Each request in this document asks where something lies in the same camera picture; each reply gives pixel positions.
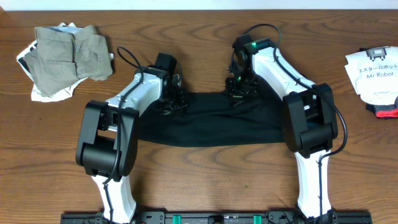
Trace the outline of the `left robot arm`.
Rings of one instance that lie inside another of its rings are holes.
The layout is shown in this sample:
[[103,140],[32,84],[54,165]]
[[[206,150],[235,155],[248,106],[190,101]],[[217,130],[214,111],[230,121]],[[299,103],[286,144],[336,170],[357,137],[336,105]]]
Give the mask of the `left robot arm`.
[[139,119],[153,103],[175,108],[181,81],[173,65],[139,67],[119,94],[86,104],[75,160],[98,186],[104,210],[79,222],[132,222],[137,203],[129,174],[137,156]]

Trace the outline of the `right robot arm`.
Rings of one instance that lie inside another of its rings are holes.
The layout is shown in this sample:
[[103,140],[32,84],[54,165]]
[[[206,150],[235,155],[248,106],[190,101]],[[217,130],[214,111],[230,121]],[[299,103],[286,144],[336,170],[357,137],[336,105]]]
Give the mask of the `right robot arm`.
[[299,196],[296,223],[333,223],[328,199],[327,166],[322,165],[337,137],[334,109],[316,91],[332,97],[327,84],[316,85],[301,75],[270,39],[252,40],[249,34],[233,42],[233,56],[226,79],[231,105],[259,97],[261,85],[282,102],[282,134],[295,154]]

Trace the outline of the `black t-shirt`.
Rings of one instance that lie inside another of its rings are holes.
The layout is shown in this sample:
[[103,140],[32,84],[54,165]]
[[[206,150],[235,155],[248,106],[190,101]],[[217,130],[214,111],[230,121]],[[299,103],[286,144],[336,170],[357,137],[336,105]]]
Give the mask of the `black t-shirt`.
[[260,79],[258,96],[231,103],[226,91],[182,91],[179,111],[154,102],[141,115],[139,139],[178,147],[215,147],[283,142],[282,101]]

